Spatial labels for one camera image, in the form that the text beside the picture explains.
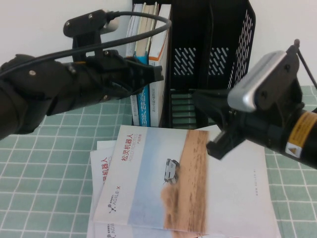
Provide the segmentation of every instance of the blue sky image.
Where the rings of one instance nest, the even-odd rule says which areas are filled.
[[[160,192],[167,159],[179,161],[187,130],[149,127],[128,224],[163,228]]]

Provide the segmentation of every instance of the toy car image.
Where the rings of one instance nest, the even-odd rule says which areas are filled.
[[[179,163],[176,160],[167,159],[165,168],[165,182],[175,184],[178,180],[176,169],[179,168]]]

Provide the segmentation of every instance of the brochure cover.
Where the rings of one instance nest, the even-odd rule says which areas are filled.
[[[245,141],[216,160],[206,143],[218,133],[121,126],[94,221],[279,238],[264,149]]]

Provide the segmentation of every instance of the black cable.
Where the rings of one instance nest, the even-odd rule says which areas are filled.
[[[146,39],[148,37],[152,37],[158,33],[166,31],[172,25],[172,22],[167,18],[152,15],[152,14],[142,13],[142,12],[130,12],[130,11],[113,12],[113,11],[111,11],[111,12],[107,12],[106,15],[107,15],[107,19],[109,21],[113,20],[119,16],[141,16],[141,17],[151,18],[151,19],[154,19],[157,21],[162,21],[165,23],[165,25],[163,25],[157,29],[154,29],[152,31],[145,32],[145,33],[142,33],[142,34],[139,34],[136,36],[131,36],[131,37],[122,38],[122,39],[114,40],[114,41],[109,41],[109,42],[105,42],[105,43],[101,43],[101,44],[94,44],[94,45],[89,45],[89,46],[85,46],[85,47],[80,47],[80,48],[66,50],[66,51],[60,51],[60,52],[36,57],[32,60],[21,63],[19,65],[15,65],[11,68],[8,68],[7,70],[0,72],[0,79],[4,78],[7,74],[12,73],[16,70],[21,70],[21,69],[39,64],[39,63],[46,62],[46,61],[56,60],[56,59],[60,59],[60,58],[64,58],[64,57],[68,57],[68,56],[72,56],[72,55],[83,54],[83,53],[92,52],[92,51],[99,50],[99,49],[106,49],[106,48],[121,46],[121,45],[125,45],[128,43],[140,41],[142,39]]]
[[[311,78],[311,81],[313,82],[315,88],[317,89],[317,83],[316,83],[316,81],[315,81],[315,79],[314,79],[314,77],[313,77],[311,71],[309,70],[309,68],[308,68],[308,66],[307,66],[307,64],[306,64],[306,62],[305,62],[305,60],[304,60],[304,57],[302,56],[302,53],[300,52],[299,49],[298,49],[298,51],[297,51],[297,55],[298,55],[298,57],[301,59],[301,62],[303,63],[303,65],[304,65],[304,67],[305,67],[305,69],[306,69],[306,71],[307,71],[308,76]]]

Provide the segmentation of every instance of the white wall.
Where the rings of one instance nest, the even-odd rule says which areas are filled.
[[[64,23],[73,17],[100,8],[130,10],[132,0],[2,0],[0,6],[0,64],[16,53],[40,56],[71,48],[63,35]],[[286,50],[294,39],[301,40],[301,52],[317,77],[317,1],[250,0],[256,13],[256,31],[250,66],[264,54]],[[103,42],[125,37],[128,17],[120,27],[102,36]],[[124,54],[124,46],[117,48]],[[301,65],[302,85],[311,85]]]

